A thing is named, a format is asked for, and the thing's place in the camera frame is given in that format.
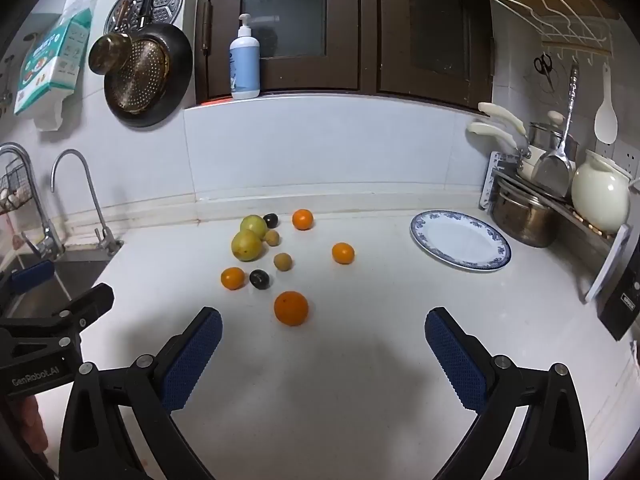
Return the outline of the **person's left hand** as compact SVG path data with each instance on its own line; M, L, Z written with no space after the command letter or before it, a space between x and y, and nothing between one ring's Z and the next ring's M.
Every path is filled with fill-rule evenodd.
M43 454L49 446L49 439L44 430L39 405L35 396L17 400L12 403L12 413L20 426L23 440L35 454Z

